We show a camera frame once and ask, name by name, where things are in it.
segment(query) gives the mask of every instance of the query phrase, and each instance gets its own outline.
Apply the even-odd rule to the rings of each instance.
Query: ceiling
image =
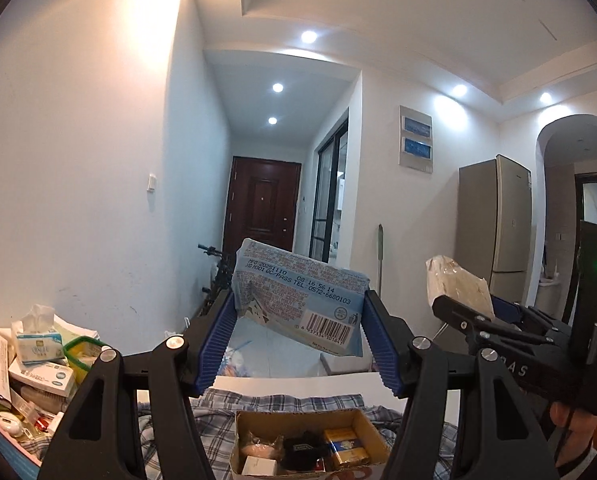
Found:
[[[232,134],[304,148],[358,71],[268,52],[208,51]],[[281,83],[283,91],[272,90]],[[277,124],[268,123],[268,118]]]
[[[568,116],[547,128],[553,129],[543,155],[545,166],[565,166],[582,160],[597,160],[597,118]]]
[[[403,73],[496,121],[597,90],[586,0],[197,0],[208,50],[304,49]],[[301,32],[317,31],[313,44]]]

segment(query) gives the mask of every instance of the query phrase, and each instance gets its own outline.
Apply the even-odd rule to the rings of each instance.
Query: barcode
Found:
[[[346,346],[347,337],[350,335],[352,327],[311,312],[304,330],[337,345]]]

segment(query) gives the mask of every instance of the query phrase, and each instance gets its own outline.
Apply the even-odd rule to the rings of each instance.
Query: silver bolt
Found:
[[[496,350],[491,348],[483,348],[481,351],[481,357],[486,361],[496,361],[498,359],[498,354]]]
[[[427,350],[430,346],[432,346],[430,340],[423,336],[415,337],[412,341],[412,344],[419,350]]]
[[[103,361],[104,363],[109,363],[110,361],[114,361],[115,357],[116,357],[116,351],[112,350],[111,348],[108,348],[107,350],[104,350],[103,352],[101,352],[101,361]]]
[[[181,346],[185,343],[185,339],[183,339],[179,335],[173,335],[171,338],[167,340],[165,345],[172,350],[176,350],[177,348],[181,348]]]

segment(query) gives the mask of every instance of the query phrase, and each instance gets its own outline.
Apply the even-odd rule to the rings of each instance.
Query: beige package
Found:
[[[477,278],[449,256],[434,256],[427,262],[427,301],[449,296],[489,319],[495,318],[487,282]]]

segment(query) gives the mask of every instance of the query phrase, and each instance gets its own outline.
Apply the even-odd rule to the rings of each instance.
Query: bottle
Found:
[[[67,399],[65,397],[50,394],[49,392],[42,392],[31,386],[21,387],[21,397],[29,402],[33,402],[40,409],[54,413],[55,415],[58,412],[67,410]]]

